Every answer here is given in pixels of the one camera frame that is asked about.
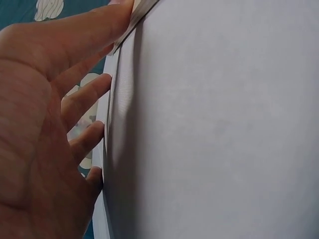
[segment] hand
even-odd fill
[[[110,52],[133,2],[0,32],[0,238],[82,238],[102,175],[92,168],[85,179],[77,168],[104,126],[95,122],[70,142],[66,134],[111,77],[62,98]]]

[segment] finger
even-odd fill
[[[102,50],[128,28],[134,0],[46,22],[20,23],[0,35],[0,58],[31,66],[49,81]]]
[[[102,169],[93,166],[88,176],[86,177],[86,181],[89,183],[89,186],[92,191],[92,196],[95,202],[103,188]]]
[[[98,99],[109,91],[111,79],[110,75],[103,74],[62,100],[61,117],[67,131],[70,131]]]
[[[70,141],[70,148],[77,165],[88,155],[92,149],[101,141],[104,135],[104,124],[96,121],[91,124],[77,138]]]
[[[70,69],[59,75],[52,85],[57,89],[60,98],[62,99],[77,83],[79,83],[90,70],[98,64],[113,49],[113,44],[107,46],[99,53],[89,57],[88,59],[76,64]]]

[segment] paper sheet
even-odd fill
[[[135,28],[136,24],[152,9],[152,7],[158,2],[159,0],[135,0],[133,6],[133,12],[131,16],[131,23],[128,30],[123,34],[120,39],[115,42],[114,48],[109,55],[113,55],[114,52],[119,48],[122,42],[127,38],[127,36],[132,32]]]

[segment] white paper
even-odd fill
[[[315,0],[161,1],[121,53],[115,239],[318,238],[318,42]]]

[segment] patterned fabric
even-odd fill
[[[107,5],[109,0],[1,0],[0,29],[17,23],[45,21],[63,18],[91,9]],[[85,84],[102,74],[105,60],[101,61],[77,86],[67,95],[76,92]],[[95,104],[68,133],[68,139],[77,137],[87,126],[96,119],[97,104]],[[92,166],[92,153],[81,162],[79,170],[85,177]],[[93,239],[92,223],[89,225],[84,239]]]

